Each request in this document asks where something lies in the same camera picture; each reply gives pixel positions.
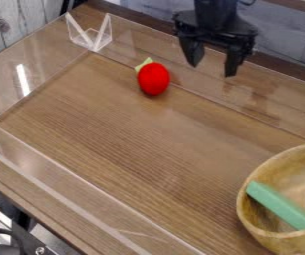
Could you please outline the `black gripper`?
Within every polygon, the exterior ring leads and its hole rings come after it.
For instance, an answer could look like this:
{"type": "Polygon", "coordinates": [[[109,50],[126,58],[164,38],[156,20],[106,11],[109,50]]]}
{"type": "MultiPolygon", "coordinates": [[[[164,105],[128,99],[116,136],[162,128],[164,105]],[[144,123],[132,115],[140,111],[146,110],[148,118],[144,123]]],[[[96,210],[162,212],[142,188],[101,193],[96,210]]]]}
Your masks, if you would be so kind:
{"type": "Polygon", "coordinates": [[[252,54],[257,29],[237,14],[213,20],[197,18],[193,10],[172,16],[174,34],[188,63],[196,67],[204,57],[204,43],[227,49],[224,76],[236,75],[243,56],[252,54]]]}

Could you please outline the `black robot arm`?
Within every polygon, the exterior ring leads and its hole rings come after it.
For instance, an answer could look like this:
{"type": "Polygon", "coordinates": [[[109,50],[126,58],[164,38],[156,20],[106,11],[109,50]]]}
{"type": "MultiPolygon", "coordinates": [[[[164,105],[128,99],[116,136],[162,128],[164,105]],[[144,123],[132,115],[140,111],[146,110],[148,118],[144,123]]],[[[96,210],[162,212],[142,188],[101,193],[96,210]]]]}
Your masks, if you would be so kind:
{"type": "Polygon", "coordinates": [[[237,15],[241,0],[193,0],[193,9],[172,15],[173,33],[188,63],[196,67],[204,57],[204,45],[225,50],[224,77],[236,75],[237,67],[252,54],[257,29],[237,15]]]}

